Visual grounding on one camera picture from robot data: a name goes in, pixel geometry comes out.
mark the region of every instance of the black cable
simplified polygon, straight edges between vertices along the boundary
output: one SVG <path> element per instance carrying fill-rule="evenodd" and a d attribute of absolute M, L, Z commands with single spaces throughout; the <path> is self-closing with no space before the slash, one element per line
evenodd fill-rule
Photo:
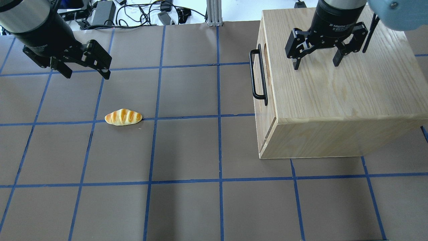
<path fill-rule="evenodd" d="M 133 19 L 131 16 L 129 16 L 129 15 L 128 15 L 128 13 L 126 13 L 126 8 L 124 8 L 124 11 L 125 11 L 125 15 L 126 15 L 128 18 L 130 18 L 132 21 L 137 22 L 137 23 L 141 23 L 141 21 L 135 20 L 135 19 Z"/>
<path fill-rule="evenodd" d="M 114 25 L 113 20 L 107 19 L 106 21 L 104 21 L 104 25 L 106 25 L 106 23 L 111 22 L 112 26 Z"/>
<path fill-rule="evenodd" d="M 118 2 L 117 0 L 115 0 L 115 2 L 117 2 L 117 4 L 122 5 L 120 2 Z M 125 5 L 126 5 L 126 1 L 125 1 Z"/>
<path fill-rule="evenodd" d="M 177 12 L 177 16 L 178 16 L 178 18 L 179 18 L 179 12 L 178 12 L 178 9 L 179 9 L 179 8 L 182 8 L 182 9 L 189 9 L 190 11 L 196 12 L 197 14 L 199 14 L 199 15 L 203 16 L 205 19 L 207 19 L 207 15 L 206 15 L 206 14 L 204 15 L 204 14 L 202 14 L 202 13 L 200 13 L 200 12 L 198 12 L 198 11 L 194 10 L 194 9 L 187 8 L 187 7 L 182 7 L 182 6 L 176 6 L 176 5 L 172 4 L 172 3 L 165 2 L 164 0 L 157 0 L 157 1 L 154 1 L 154 2 L 152 2 L 152 3 L 145 3 L 145 4 L 129 4 L 129 5 L 128 5 L 128 4 L 125 4 L 125 5 L 121 6 L 121 7 L 117 10 L 116 18 L 115 18 L 115 23 L 116 23 L 116 25 L 120 25 L 120 24 L 119 24 L 119 22 L 118 22 L 118 14 L 119 14 L 119 12 L 120 12 L 120 10 L 121 10 L 121 9 L 124 9 L 124 10 L 125 10 L 125 15 L 126 15 L 126 16 L 128 16 L 128 17 L 129 17 L 130 19 L 132 19 L 133 21 L 142 23 L 142 21 L 143 21 L 143 17 L 144 17 L 145 22 L 152 26 L 152 21 L 151 21 L 151 18 L 150 18 L 150 13 L 151 13 L 152 11 L 154 11 L 154 10 L 160 10 L 160 9 L 152 9 L 152 7 L 153 7 L 154 5 L 161 5 L 161 4 L 167 4 L 167 5 L 170 5 L 170 6 L 174 7 L 175 11 Z M 141 13 L 142 13 L 142 14 L 141 14 L 141 16 L 140 16 L 140 21 L 137 21 L 137 20 L 133 19 L 131 16 L 129 16 L 129 15 L 126 13 L 126 7 L 138 7 L 138 8 L 140 9 Z M 148 12 L 147 14 L 143 11 L 143 7 L 149 7 L 149 12 Z"/>
<path fill-rule="evenodd" d="M 91 25 L 91 26 L 87 26 L 86 28 L 84 28 L 83 30 L 91 30 L 91 29 L 104 29 L 104 28 L 137 28 L 137 27 L 142 27 L 142 26 L 147 26 L 147 25 L 137 25 L 137 26 L 117 26 L 117 25 Z"/>
<path fill-rule="evenodd" d="M 77 12 L 74 13 L 74 21 L 80 26 L 80 30 L 83 30 L 87 26 L 91 25 L 86 19 L 83 19 L 82 21 L 77 21 L 76 17 L 77 17 Z"/>
<path fill-rule="evenodd" d="M 121 26 L 121 24 L 120 24 L 121 20 L 125 22 L 125 24 L 126 24 L 127 27 L 129 27 L 128 23 L 125 20 L 123 20 L 123 19 L 119 19 L 119 26 Z"/>

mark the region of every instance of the bread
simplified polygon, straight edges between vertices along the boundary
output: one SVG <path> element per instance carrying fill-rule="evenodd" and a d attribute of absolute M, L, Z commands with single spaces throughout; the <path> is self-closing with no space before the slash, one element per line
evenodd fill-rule
<path fill-rule="evenodd" d="M 126 126 L 140 122 L 140 120 L 143 119 L 143 116 L 135 111 L 120 109 L 106 115 L 104 119 L 108 124 L 115 126 Z"/>

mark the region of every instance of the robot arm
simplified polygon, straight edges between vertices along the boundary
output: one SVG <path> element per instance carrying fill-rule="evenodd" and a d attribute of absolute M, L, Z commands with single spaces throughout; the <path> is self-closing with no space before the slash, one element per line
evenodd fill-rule
<path fill-rule="evenodd" d="M 287 58 L 294 60 L 294 69 L 299 68 L 301 58 L 313 51 L 334 47 L 338 50 L 333 63 L 338 66 L 345 55 L 360 51 L 368 35 L 365 52 L 379 20 L 399 31 L 428 24 L 427 0 L 368 0 L 368 3 L 375 12 L 370 33 L 363 22 L 357 23 L 367 0 L 319 0 L 311 27 L 307 31 L 294 28 L 285 46 Z M 351 35 L 352 40 L 345 44 L 343 41 Z"/>
<path fill-rule="evenodd" d="M 0 0 L 0 25 L 25 44 L 23 52 L 41 68 L 70 78 L 65 63 L 77 63 L 110 77 L 111 56 L 95 40 L 82 44 L 56 12 L 59 0 Z"/>

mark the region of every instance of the black handle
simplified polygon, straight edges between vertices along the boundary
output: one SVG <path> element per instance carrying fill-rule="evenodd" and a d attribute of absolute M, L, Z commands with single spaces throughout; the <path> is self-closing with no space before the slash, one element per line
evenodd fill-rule
<path fill-rule="evenodd" d="M 262 87 L 263 87 L 263 94 L 259 95 L 256 93 L 256 84 L 254 82 L 254 69 L 253 69 L 253 54 L 259 55 L 259 63 L 260 63 L 260 73 L 262 75 Z M 260 44 L 257 46 L 257 49 L 253 49 L 250 51 L 250 71 L 251 71 L 251 84 L 253 88 L 253 96 L 256 99 L 264 99 L 265 100 L 265 106 L 268 105 L 268 96 L 266 91 L 266 80 L 265 80 L 265 71 L 263 69 L 263 59 L 262 59 L 262 52 L 261 52 L 261 46 Z"/>

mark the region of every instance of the wood grain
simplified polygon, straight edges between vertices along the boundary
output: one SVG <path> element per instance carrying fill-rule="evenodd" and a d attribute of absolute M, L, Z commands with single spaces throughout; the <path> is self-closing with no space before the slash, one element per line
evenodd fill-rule
<path fill-rule="evenodd" d="M 314 10 L 263 11 L 278 123 L 426 116 L 428 84 L 407 38 L 382 23 L 365 54 L 351 53 L 334 67 L 335 48 L 316 50 L 295 71 L 285 43 L 292 28 L 309 28 Z M 371 18 L 366 7 L 360 21 L 370 25 Z"/>
<path fill-rule="evenodd" d="M 382 23 L 367 53 L 334 67 L 336 49 L 317 50 L 295 71 L 284 47 L 292 28 L 309 28 L 314 11 L 263 11 L 268 107 L 254 100 L 261 159 L 361 156 L 428 122 L 428 82 L 404 33 Z M 366 8 L 360 21 L 369 25 L 372 14 Z"/>
<path fill-rule="evenodd" d="M 359 157 L 415 130 L 426 120 L 328 121 L 277 125 L 261 159 Z"/>
<path fill-rule="evenodd" d="M 257 143 L 259 146 L 259 151 L 262 149 L 263 145 L 266 142 L 266 138 L 271 131 L 272 125 L 276 120 L 276 113 L 275 113 L 275 107 L 273 104 L 273 91 L 272 91 L 272 84 L 271 84 L 271 78 L 268 75 L 268 72 L 266 70 L 266 66 L 269 64 L 269 59 L 266 58 L 267 51 L 266 50 L 266 41 L 265 41 L 265 28 L 263 23 L 263 18 L 260 21 L 260 28 L 259 28 L 259 41 L 261 46 L 261 52 L 262 52 L 262 60 L 263 60 L 263 66 L 265 70 L 265 80 L 266 80 L 266 90 L 267 90 L 267 97 L 268 97 L 268 104 L 265 106 L 264 100 L 259 100 L 254 98 L 254 110 L 256 114 L 256 128 L 257 128 Z M 258 94 L 263 93 L 262 89 L 262 78 L 261 78 L 261 71 L 260 71 L 260 64 L 259 64 L 259 57 L 256 55 L 254 59 L 254 79 L 255 79 L 255 86 L 256 91 Z"/>

